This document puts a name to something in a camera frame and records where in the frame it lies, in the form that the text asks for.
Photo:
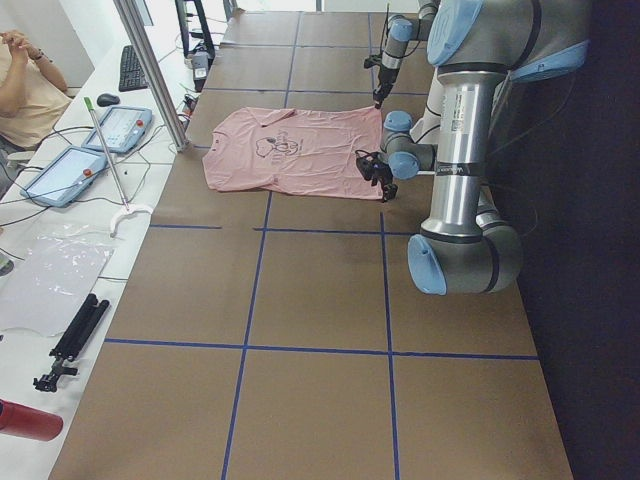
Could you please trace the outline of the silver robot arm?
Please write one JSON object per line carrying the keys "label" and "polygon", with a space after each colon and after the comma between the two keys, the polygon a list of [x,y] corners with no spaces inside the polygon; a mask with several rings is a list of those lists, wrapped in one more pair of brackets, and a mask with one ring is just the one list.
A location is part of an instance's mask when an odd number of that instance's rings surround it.
{"label": "silver robot arm", "polygon": [[419,1],[418,4],[416,19],[401,14],[386,17],[379,52],[364,61],[365,69],[378,68],[377,85],[372,93],[374,107],[378,110],[391,93],[403,60],[409,56],[409,43],[415,41],[415,47],[418,47],[428,39],[440,7],[440,1]]}
{"label": "silver robot arm", "polygon": [[429,216],[407,247],[415,286],[434,295],[502,290],[518,276],[522,247],[483,192],[494,94],[503,82],[532,82],[580,68],[589,46],[588,1],[423,1],[416,19],[394,15],[380,52],[376,106],[390,94],[412,41],[427,45],[442,100],[428,144],[426,125],[403,111],[383,123],[380,148],[360,152],[361,175],[392,199],[397,181],[434,176]]}

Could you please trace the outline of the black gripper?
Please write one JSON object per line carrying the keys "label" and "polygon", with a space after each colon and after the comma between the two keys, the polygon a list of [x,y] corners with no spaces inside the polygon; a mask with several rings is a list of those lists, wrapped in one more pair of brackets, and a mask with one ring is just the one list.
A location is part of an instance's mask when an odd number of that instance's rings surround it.
{"label": "black gripper", "polygon": [[398,186],[393,182],[393,174],[388,164],[378,162],[375,175],[369,181],[372,186],[381,187],[383,202],[391,201],[396,197]]}
{"label": "black gripper", "polygon": [[373,105],[375,108],[382,107],[383,98],[387,98],[391,93],[398,74],[398,69],[391,69],[384,65],[379,66],[378,85],[374,89],[374,93],[372,95]]}

